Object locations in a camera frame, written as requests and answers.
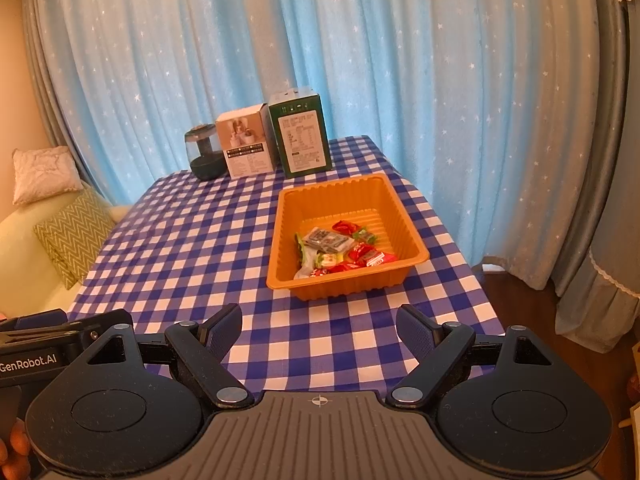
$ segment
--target wrapped candy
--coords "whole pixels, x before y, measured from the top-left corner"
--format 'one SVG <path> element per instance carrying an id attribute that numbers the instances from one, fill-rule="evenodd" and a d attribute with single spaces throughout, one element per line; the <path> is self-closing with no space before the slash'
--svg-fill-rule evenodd
<path id="1" fill-rule="evenodd" d="M 349 251 L 348 256 L 354 262 L 357 262 L 362 256 L 367 254 L 369 251 L 375 251 L 375 250 L 376 248 L 373 245 L 369 245 L 364 242 L 359 242 L 353 246 L 351 251 Z"/>
<path id="2" fill-rule="evenodd" d="M 309 247 L 303 242 L 302 237 L 296 233 L 296 243 L 298 244 L 298 257 L 300 260 L 300 270 L 296 272 L 293 277 L 294 280 L 300 280 L 301 278 L 308 278 L 315 270 L 316 256 L 318 250 Z"/>
<path id="3" fill-rule="evenodd" d="M 326 229 L 314 227 L 311 231 L 302 238 L 303 242 L 309 247 L 313 247 L 323 253 L 344 253 L 348 251 L 355 243 L 353 238 L 348 236 L 333 233 Z"/>
<path id="4" fill-rule="evenodd" d="M 377 249 L 373 249 L 366 254 L 363 254 L 359 259 L 358 263 L 363 267 L 374 267 L 382 264 L 389 264 L 391 262 L 396 262 L 398 257 L 392 253 L 384 253 L 383 251 L 379 251 Z"/>
<path id="5" fill-rule="evenodd" d="M 332 229 L 345 236 L 350 236 L 354 240 L 364 242 L 369 245 L 373 245 L 376 242 L 376 235 L 367 231 L 364 227 L 360 227 L 348 220 L 340 220 L 336 222 Z"/>
<path id="6" fill-rule="evenodd" d="M 331 267 L 331 269 L 327 269 L 329 274 L 333 274 L 334 272 L 343 272 L 344 270 L 355 270 L 361 269 L 362 266 L 359 264 L 352 264 L 350 262 L 342 262 L 341 264 L 337 264 L 336 266 Z"/>
<path id="7" fill-rule="evenodd" d="M 316 269 L 329 269 L 331 267 L 336 266 L 344 260 L 344 255 L 342 253 L 337 254 L 324 254 L 318 253 L 316 256 Z"/>

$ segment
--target blue and white checkered tablecloth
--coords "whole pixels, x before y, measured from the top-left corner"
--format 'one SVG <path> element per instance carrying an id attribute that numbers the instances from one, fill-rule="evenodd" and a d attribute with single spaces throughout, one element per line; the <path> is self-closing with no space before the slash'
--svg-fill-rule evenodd
<path id="1" fill-rule="evenodd" d="M 330 143 L 334 170 L 200 182 L 180 171 L 158 180 L 120 222 L 89 272 L 70 318 L 129 310 L 137 332 L 202 322 L 223 304 L 242 307 L 242 334 L 225 365 L 252 392 L 376 389 L 384 393 L 417 362 L 399 342 L 396 309 L 412 303 L 437 322 L 477 332 L 503 329 L 478 280 L 425 197 L 369 137 Z M 301 301 L 266 276 L 281 189 L 386 173 L 431 258 L 402 285 Z"/>

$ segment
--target white box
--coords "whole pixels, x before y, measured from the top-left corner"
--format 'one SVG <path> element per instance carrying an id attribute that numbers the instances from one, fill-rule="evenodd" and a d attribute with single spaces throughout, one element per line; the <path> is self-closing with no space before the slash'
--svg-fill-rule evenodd
<path id="1" fill-rule="evenodd" d="M 278 150 L 266 104 L 220 114 L 216 130 L 232 178 L 275 170 Z"/>

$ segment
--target orange plastic tray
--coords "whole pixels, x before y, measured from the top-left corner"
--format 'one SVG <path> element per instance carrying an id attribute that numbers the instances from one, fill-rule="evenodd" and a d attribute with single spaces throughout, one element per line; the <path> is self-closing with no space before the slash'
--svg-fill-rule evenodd
<path id="1" fill-rule="evenodd" d="M 398 261 L 294 280 L 299 268 L 295 234 L 304 236 L 316 226 L 331 229 L 338 220 L 365 226 L 376 235 L 376 247 L 395 254 Z M 428 258 L 429 251 L 388 177 L 355 176 L 280 192 L 267 286 L 289 289 L 301 300 L 328 298 L 398 285 L 413 266 Z"/>

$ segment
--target hand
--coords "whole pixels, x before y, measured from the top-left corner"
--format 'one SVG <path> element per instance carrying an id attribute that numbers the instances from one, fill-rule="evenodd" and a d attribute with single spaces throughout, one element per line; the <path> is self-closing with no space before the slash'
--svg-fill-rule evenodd
<path id="1" fill-rule="evenodd" d="M 8 450 L 0 440 L 0 466 L 6 480 L 27 480 L 31 472 L 31 465 L 27 459 L 30 451 L 27 434 L 24 432 L 24 422 L 15 421 L 9 436 L 10 449 Z"/>

